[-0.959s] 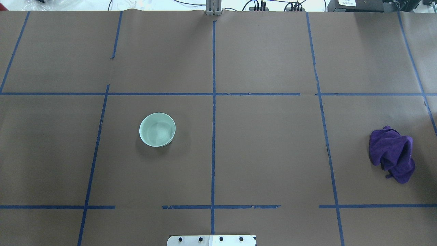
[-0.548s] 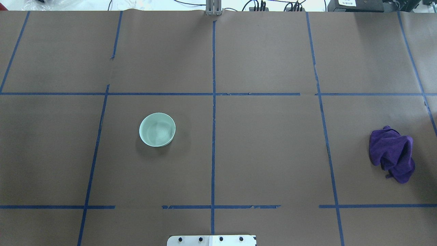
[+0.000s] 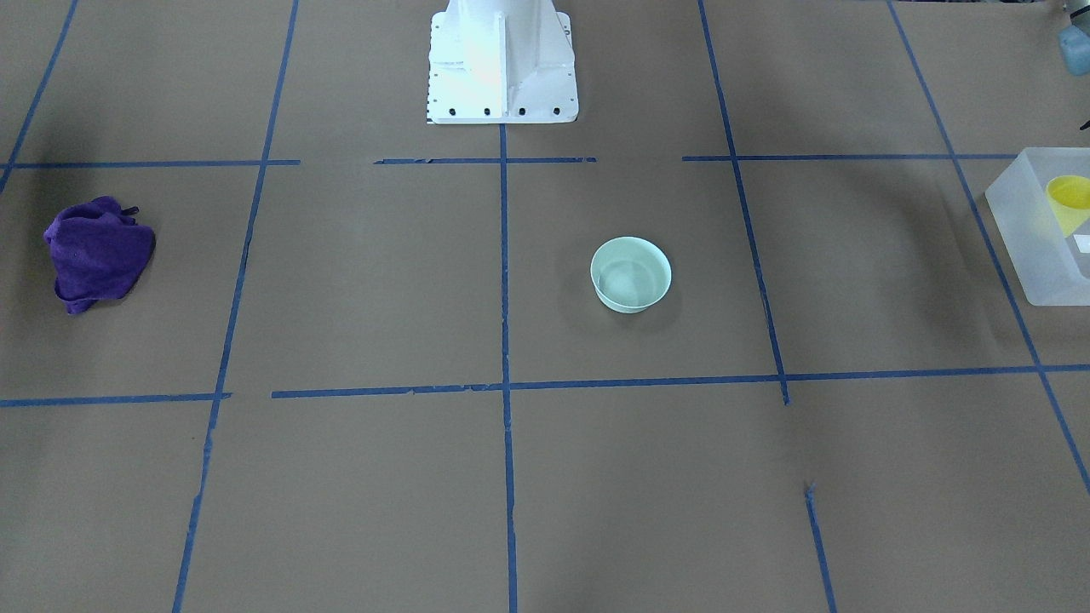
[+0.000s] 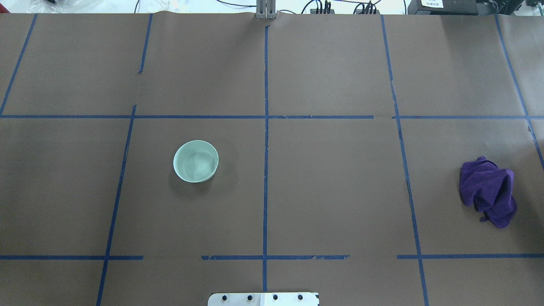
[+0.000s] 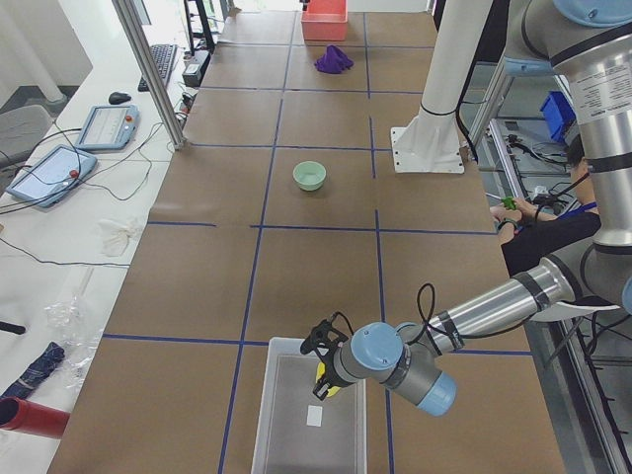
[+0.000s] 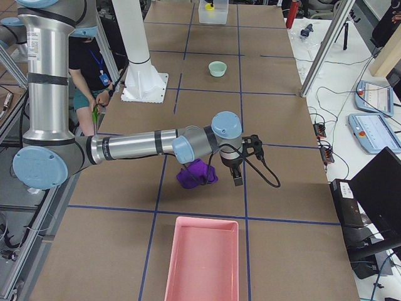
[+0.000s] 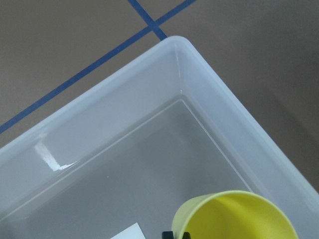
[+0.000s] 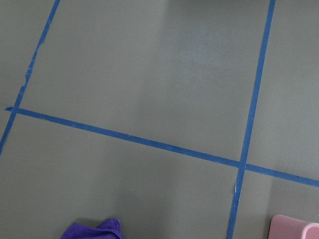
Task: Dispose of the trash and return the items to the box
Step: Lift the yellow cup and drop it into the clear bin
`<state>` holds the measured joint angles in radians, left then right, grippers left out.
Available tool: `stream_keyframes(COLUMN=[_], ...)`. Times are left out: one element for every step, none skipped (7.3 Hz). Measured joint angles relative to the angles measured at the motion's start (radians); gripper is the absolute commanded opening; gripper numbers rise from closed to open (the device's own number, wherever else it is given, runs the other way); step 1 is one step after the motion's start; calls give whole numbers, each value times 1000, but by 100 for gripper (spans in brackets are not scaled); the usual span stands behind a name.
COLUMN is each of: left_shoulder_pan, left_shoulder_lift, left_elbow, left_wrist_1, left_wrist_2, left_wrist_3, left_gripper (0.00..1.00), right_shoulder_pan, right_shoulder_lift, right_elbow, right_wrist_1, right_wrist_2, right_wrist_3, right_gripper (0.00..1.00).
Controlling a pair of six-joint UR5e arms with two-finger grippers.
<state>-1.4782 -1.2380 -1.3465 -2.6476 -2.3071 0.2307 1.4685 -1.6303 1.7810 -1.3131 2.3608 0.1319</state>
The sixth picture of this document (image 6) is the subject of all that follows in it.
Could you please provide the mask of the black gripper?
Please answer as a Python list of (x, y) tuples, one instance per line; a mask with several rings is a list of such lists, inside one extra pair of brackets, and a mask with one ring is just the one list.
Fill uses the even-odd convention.
[(237, 152), (224, 152), (221, 150), (219, 152), (222, 163), (230, 168), (231, 176), (234, 181), (235, 186), (242, 186), (243, 179), (241, 174), (242, 157)]

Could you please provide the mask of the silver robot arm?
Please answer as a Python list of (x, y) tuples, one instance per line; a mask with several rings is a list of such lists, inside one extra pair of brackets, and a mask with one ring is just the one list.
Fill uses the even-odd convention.
[(68, 42), (73, 33), (94, 36), (95, 1), (20, 1), (27, 31), (30, 127), (13, 170), (29, 187), (51, 189), (103, 161), (173, 155), (182, 164), (219, 154), (235, 185), (241, 185), (242, 127), (232, 112), (220, 112), (206, 127), (114, 137), (76, 137), (68, 128)]

